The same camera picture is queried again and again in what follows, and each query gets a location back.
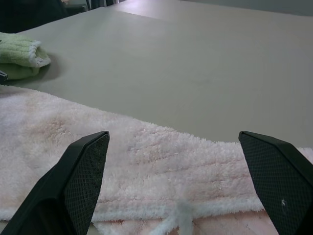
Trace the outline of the fluffy pale pink towel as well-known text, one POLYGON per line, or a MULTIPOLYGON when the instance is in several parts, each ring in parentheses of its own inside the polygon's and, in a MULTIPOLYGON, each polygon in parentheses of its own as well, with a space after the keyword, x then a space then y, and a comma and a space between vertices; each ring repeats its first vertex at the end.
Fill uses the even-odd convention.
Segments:
POLYGON ((103 235, 278 235, 240 144, 212 142, 35 90, 0 85, 0 221, 66 148, 107 130, 92 221, 103 235))

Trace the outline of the folded light green towel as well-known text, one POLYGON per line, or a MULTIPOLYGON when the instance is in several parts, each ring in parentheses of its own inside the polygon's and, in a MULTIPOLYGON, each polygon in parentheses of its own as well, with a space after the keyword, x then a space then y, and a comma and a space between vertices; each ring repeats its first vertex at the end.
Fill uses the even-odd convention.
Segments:
POLYGON ((40 41, 0 32, 0 71, 8 75, 8 80, 34 77, 50 63, 40 41))

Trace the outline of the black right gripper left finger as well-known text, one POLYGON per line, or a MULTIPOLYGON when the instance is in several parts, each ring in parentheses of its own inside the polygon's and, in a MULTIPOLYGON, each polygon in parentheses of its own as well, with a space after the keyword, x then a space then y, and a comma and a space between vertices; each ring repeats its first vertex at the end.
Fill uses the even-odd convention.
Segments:
POLYGON ((86 235, 99 197, 110 134, 71 143, 35 184, 0 235, 86 235))

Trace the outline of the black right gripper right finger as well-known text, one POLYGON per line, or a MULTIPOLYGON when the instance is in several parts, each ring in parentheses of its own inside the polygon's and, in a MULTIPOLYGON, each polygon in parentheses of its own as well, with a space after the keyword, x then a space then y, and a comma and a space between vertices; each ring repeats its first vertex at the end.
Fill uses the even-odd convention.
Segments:
POLYGON ((242 131, 255 191, 279 235, 313 235, 313 164, 292 144, 242 131))

